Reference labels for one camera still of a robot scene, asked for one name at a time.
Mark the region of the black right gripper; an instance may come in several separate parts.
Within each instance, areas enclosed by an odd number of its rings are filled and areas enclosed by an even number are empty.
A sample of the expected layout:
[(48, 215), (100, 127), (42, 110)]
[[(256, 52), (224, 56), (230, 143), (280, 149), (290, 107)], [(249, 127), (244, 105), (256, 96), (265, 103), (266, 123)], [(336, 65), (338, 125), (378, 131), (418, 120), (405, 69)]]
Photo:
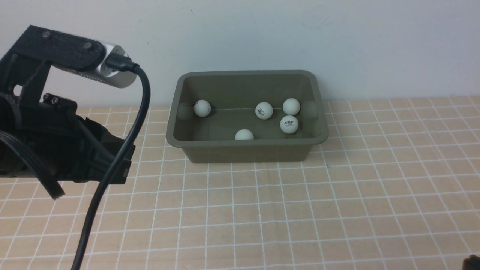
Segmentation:
[(476, 255), (470, 255), (462, 262), (462, 270), (480, 270), (480, 257)]

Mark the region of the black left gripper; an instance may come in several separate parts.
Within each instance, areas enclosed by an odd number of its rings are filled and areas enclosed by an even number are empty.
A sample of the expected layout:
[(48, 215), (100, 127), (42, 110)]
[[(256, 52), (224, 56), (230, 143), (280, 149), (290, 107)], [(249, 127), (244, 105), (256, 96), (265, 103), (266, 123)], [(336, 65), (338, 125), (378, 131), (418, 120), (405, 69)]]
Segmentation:
[(56, 181), (101, 181), (125, 141), (71, 109), (60, 114), (67, 117), (68, 136), (19, 130), (10, 104), (1, 99), (1, 130), (24, 143)]

